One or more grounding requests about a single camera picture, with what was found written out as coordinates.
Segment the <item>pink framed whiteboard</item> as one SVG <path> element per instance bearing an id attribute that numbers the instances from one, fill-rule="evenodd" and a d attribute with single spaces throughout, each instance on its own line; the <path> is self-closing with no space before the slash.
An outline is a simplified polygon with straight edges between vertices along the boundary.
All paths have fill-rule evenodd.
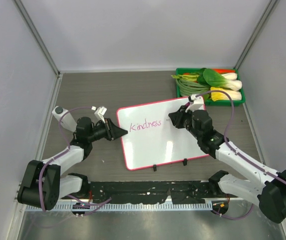
<path id="1" fill-rule="evenodd" d="M 150 102 L 117 110 L 126 168 L 130 171 L 203 158 L 197 140 L 185 129 L 177 129 L 169 113 L 188 103 L 187 97 Z"/>

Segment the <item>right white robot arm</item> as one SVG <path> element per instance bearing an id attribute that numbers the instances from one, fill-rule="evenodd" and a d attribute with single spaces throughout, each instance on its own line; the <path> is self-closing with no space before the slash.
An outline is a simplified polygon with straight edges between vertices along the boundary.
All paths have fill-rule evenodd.
<path id="1" fill-rule="evenodd" d="M 286 170 L 279 172 L 259 163 L 241 151 L 226 136 L 214 129 L 212 118 L 206 110 L 188 110 L 182 105 L 169 113 L 173 126 L 186 129 L 200 149 L 219 160 L 246 179 L 241 180 L 225 171 L 219 171 L 209 181 L 213 197 L 230 194 L 257 206 L 272 222 L 281 223 L 286 218 Z"/>

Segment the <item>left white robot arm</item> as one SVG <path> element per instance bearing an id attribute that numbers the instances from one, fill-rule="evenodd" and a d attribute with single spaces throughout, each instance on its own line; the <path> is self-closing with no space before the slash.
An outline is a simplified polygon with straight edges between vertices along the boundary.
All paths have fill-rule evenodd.
<path id="1" fill-rule="evenodd" d="M 49 211 L 61 198 L 72 196 L 85 199 L 90 192 L 87 176 L 70 173 L 61 177 L 62 174 L 89 156 L 93 142 L 101 139 L 113 141 L 127 133 L 109 118 L 97 123 L 93 123 L 89 117 L 79 118 L 73 139 L 66 149 L 43 161 L 32 160 L 28 163 L 17 201 Z"/>

